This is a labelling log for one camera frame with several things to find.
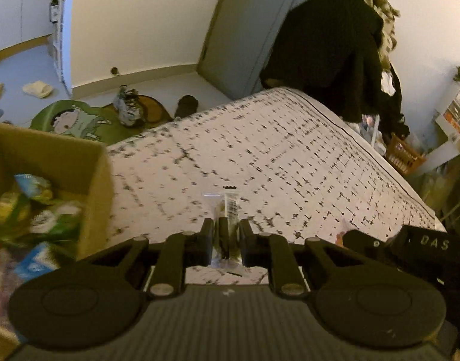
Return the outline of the white kitchen cabinet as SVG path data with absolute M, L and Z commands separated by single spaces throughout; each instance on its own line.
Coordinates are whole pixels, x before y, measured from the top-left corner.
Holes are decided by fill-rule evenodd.
M 59 39 L 64 0 L 0 0 L 0 60 Z

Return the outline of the black coat on chair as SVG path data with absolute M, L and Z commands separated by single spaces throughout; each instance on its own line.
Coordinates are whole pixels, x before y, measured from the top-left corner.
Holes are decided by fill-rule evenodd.
M 394 94 L 381 88 L 383 27 L 364 0 L 307 0 L 286 16 L 260 73 L 262 86 L 302 91 L 345 122 L 379 116 L 384 136 L 406 139 L 398 77 Z

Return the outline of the orange plastic basket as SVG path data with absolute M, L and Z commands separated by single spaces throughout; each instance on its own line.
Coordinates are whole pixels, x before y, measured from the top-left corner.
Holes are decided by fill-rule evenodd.
M 426 161 L 423 155 L 395 134 L 391 135 L 385 159 L 403 176 L 415 172 Z

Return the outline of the blue snack packet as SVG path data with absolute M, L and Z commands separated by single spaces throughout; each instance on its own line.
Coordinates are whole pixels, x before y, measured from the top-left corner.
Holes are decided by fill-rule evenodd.
M 34 247 L 16 265 L 14 272 L 22 281 L 26 282 L 58 269 L 59 264 L 50 250 L 50 245 L 43 242 Z

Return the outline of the patterned white bed blanket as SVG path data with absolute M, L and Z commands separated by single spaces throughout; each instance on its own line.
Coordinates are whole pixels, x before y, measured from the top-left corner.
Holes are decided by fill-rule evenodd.
M 441 224 L 371 145 L 318 101 L 273 89 L 112 145 L 108 245 L 198 231 L 225 187 L 256 232 L 291 243 Z

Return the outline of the cardboard box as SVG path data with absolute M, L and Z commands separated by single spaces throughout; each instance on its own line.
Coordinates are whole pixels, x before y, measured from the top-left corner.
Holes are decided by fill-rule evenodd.
M 7 312 L 16 265 L 43 242 L 60 267 L 102 249 L 112 198 L 103 144 L 0 123 L 0 360 L 20 343 Z

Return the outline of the grey door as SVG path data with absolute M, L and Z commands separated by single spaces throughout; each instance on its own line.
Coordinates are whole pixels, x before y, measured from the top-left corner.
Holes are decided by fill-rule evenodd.
M 306 0 L 218 0 L 197 72 L 231 100 L 261 90 L 259 75 L 288 12 Z

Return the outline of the green cartoon rug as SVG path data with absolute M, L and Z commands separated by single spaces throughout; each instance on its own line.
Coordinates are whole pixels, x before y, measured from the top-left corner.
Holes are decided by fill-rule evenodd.
M 122 125 L 112 106 L 98 108 L 76 100 L 51 103 L 33 118 L 30 128 L 105 145 L 116 144 L 144 130 L 143 125 Z

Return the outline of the clear black snack stick packet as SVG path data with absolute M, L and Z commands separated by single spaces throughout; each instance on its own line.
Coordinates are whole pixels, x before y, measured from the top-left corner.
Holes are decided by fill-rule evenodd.
M 203 194 L 214 220 L 211 267 L 223 274 L 243 277 L 245 268 L 239 248 L 239 191 L 223 186 L 219 192 Z

